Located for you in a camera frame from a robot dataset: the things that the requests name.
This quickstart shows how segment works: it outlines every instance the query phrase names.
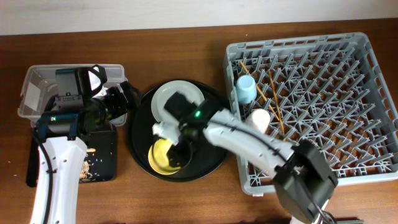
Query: wooden chopstick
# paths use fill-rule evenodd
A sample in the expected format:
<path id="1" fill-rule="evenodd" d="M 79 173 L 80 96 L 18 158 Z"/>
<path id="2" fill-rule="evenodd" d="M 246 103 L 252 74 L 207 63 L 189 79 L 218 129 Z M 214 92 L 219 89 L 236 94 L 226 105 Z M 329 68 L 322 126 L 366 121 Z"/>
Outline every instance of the wooden chopstick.
<path id="1" fill-rule="evenodd" d="M 279 115 L 279 123 L 280 123 L 280 128 L 282 129 L 282 134 L 285 135 L 285 128 L 284 128 L 284 124 L 282 122 L 282 116 L 280 115 L 280 108 L 279 108 L 279 103 L 278 103 L 278 97 L 276 95 L 275 92 L 275 86 L 274 86 L 274 81 L 272 80 L 272 75 L 269 73 L 269 79 L 271 81 L 271 88 L 272 88 L 272 93 L 274 94 L 274 98 L 275 98 L 275 104 L 276 104 L 276 110 L 278 111 L 278 115 Z"/>
<path id="2" fill-rule="evenodd" d="M 244 69 L 244 71 L 245 71 L 246 73 L 249 72 L 249 70 L 246 68 L 246 66 L 244 66 L 244 64 L 243 64 L 242 61 L 240 61 L 240 64 L 241 64 L 241 66 L 243 67 L 243 69 Z M 261 89 L 260 89 L 260 87 L 259 87 L 258 84 L 256 84 L 256 88 L 257 88 L 257 91 L 258 91 L 258 92 L 260 93 L 260 95 L 262 96 L 262 99 L 266 102 L 268 99 L 266 98 L 266 96 L 264 96 L 264 94 L 262 93 L 262 91 L 261 91 Z M 275 118 L 280 122 L 280 119 L 279 119 L 279 117 L 276 115 L 276 112 L 275 112 L 274 109 L 272 108 L 271 104 L 269 104 L 268 107 L 269 107 L 269 109 L 271 109 L 271 111 L 273 112 Z"/>

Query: wooden table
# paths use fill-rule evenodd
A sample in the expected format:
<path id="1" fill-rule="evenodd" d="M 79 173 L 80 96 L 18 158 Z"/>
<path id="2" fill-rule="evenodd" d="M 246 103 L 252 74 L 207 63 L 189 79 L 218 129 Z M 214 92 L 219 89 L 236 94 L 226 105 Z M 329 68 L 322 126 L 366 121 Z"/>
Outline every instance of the wooden table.
<path id="1" fill-rule="evenodd" d="M 29 121 L 17 115 L 31 65 L 119 63 L 142 91 L 173 78 L 191 78 L 225 92 L 223 58 L 230 43 L 308 35 L 364 32 L 373 45 L 390 94 L 398 103 L 398 19 L 302 22 L 189 29 L 125 30 L 0 37 L 0 223 L 28 223 L 35 189 L 25 184 Z M 77 223 L 237 223 L 289 219 L 275 194 L 245 195 L 236 159 L 193 182 L 172 183 L 143 171 L 118 128 L 118 176 L 81 184 Z M 335 217 L 396 223 L 398 182 L 337 188 L 327 206 Z"/>

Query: gray dish rack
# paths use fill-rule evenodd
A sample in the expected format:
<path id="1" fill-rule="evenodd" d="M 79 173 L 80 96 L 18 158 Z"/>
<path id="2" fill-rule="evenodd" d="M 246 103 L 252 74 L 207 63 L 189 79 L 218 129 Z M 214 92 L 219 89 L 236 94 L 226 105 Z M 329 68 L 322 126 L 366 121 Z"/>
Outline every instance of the gray dish rack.
<path id="1" fill-rule="evenodd" d="M 234 83 L 248 68 L 262 92 L 239 105 Z M 339 185 L 398 179 L 398 114 L 371 43 L 363 33 L 322 35 L 230 44 L 224 77 L 232 112 L 245 120 L 253 109 L 270 112 L 266 134 L 298 143 L 309 139 L 320 147 Z M 272 75 L 285 135 L 269 110 L 275 108 Z M 243 192 L 274 192 L 264 170 L 237 157 Z"/>

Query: plastic bin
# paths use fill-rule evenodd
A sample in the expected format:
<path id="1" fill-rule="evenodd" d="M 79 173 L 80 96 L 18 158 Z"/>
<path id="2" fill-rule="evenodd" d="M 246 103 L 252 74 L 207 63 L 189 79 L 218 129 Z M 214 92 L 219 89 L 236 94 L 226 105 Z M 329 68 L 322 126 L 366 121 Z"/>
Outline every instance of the plastic bin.
<path id="1" fill-rule="evenodd" d="M 238 105 L 234 82 L 249 69 L 263 93 Z M 268 108 L 275 108 L 272 75 L 285 136 Z M 246 119 L 255 108 L 271 114 L 267 134 L 320 147 L 339 185 L 398 179 L 398 114 L 371 43 L 363 33 L 335 34 L 230 44 L 224 77 L 232 112 Z M 238 157 L 242 190 L 249 195 L 274 192 L 265 175 Z"/>
<path id="2" fill-rule="evenodd" d="M 58 93 L 55 81 L 55 71 L 60 68 L 77 68 L 93 66 L 95 64 L 74 64 L 74 65 L 34 65 L 31 66 L 26 74 L 24 85 L 22 86 L 22 101 L 18 108 L 18 115 L 21 118 L 31 120 L 30 125 L 34 127 L 36 121 L 44 112 L 45 105 L 49 98 Z M 118 86 L 123 81 L 127 81 L 124 76 L 122 65 L 101 64 L 106 70 L 108 81 L 104 87 Z M 120 116 L 111 121 L 115 126 L 122 126 L 126 122 L 127 115 Z"/>

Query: wall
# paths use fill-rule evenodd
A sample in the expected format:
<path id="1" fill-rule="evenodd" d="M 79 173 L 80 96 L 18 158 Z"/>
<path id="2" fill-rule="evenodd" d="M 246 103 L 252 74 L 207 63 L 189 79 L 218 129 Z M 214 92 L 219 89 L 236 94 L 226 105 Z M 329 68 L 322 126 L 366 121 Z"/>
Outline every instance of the wall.
<path id="1" fill-rule="evenodd" d="M 0 0 L 0 35 L 385 17 L 397 0 Z"/>

